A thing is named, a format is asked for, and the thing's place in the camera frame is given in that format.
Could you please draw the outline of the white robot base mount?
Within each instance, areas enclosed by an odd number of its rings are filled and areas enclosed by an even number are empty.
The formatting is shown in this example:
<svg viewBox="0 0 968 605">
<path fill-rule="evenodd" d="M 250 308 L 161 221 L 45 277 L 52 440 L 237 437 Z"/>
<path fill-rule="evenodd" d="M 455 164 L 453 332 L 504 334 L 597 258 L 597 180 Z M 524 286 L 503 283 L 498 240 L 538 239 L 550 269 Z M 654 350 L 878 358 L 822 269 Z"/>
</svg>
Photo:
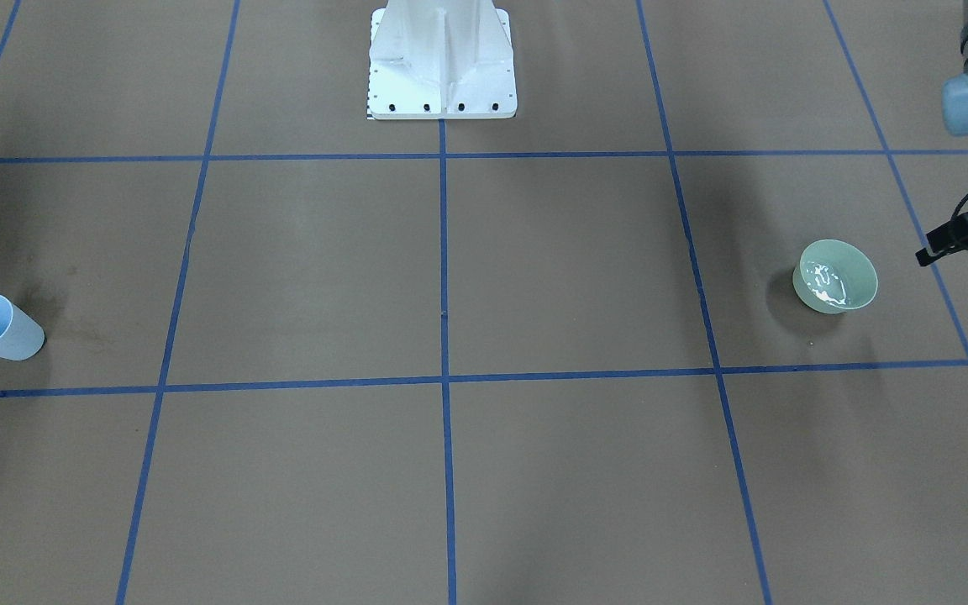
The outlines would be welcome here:
<svg viewBox="0 0 968 605">
<path fill-rule="evenodd" d="M 370 26 L 367 118 L 518 113 L 511 19 L 492 1 L 388 1 Z"/>
</svg>

